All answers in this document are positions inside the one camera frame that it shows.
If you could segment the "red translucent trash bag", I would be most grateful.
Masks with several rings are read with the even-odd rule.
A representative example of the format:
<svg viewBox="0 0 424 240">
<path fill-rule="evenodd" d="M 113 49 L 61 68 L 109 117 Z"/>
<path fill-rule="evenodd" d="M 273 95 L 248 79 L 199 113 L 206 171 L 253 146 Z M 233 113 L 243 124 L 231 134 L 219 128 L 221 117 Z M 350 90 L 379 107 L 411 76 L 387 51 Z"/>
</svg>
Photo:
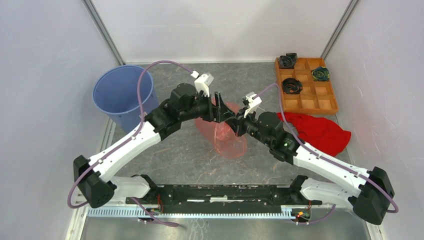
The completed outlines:
<svg viewBox="0 0 424 240">
<path fill-rule="evenodd" d="M 194 124 L 220 156 L 236 159 L 245 155 L 248 147 L 246 137 L 236 136 L 227 123 L 208 122 L 199 117 L 194 120 Z"/>
</svg>

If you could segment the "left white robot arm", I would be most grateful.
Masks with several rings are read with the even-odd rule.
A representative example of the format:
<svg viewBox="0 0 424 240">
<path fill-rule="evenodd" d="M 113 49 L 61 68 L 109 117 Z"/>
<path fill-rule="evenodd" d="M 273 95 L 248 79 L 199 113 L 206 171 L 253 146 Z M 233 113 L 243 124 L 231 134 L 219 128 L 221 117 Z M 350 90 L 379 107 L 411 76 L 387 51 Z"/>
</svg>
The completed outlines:
<svg viewBox="0 0 424 240">
<path fill-rule="evenodd" d="M 201 118 L 221 123 L 235 116 L 219 92 L 211 98 L 193 85 L 181 83 L 171 91 L 169 98 L 114 145 L 89 158 L 83 155 L 75 158 L 72 190 L 79 189 L 86 204 L 99 208 L 108 203 L 118 189 L 118 184 L 112 182 L 115 174 L 137 155 L 180 130 L 182 122 Z"/>
</svg>

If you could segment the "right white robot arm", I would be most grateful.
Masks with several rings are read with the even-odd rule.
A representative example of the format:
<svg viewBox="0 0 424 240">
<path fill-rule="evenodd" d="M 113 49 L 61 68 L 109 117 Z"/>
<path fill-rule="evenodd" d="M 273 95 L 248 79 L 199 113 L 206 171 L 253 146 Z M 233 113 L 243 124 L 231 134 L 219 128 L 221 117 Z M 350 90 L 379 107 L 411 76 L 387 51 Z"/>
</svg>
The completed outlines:
<svg viewBox="0 0 424 240">
<path fill-rule="evenodd" d="M 330 156 L 306 141 L 292 129 L 285 130 L 275 112 L 237 114 L 225 121 L 238 136 L 247 134 L 269 148 L 269 153 L 281 162 L 307 169 L 331 181 L 289 189 L 289 199 L 302 204 L 307 199 L 345 205 L 362 220 L 381 225 L 386 214 L 396 214 L 399 206 L 394 201 L 394 188 L 388 173 L 375 166 L 372 170 L 350 165 Z"/>
</svg>

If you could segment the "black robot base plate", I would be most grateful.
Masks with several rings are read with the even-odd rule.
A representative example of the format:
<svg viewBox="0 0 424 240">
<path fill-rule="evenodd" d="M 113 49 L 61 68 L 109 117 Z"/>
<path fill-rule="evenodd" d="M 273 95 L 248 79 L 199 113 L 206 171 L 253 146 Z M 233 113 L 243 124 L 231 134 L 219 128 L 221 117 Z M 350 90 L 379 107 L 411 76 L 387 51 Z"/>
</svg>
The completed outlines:
<svg viewBox="0 0 424 240">
<path fill-rule="evenodd" d="M 271 214 L 282 206 L 321 205 L 308 200 L 300 188 L 290 185 L 219 184 L 158 185 L 138 202 L 144 207 L 160 207 L 163 214 Z"/>
</svg>

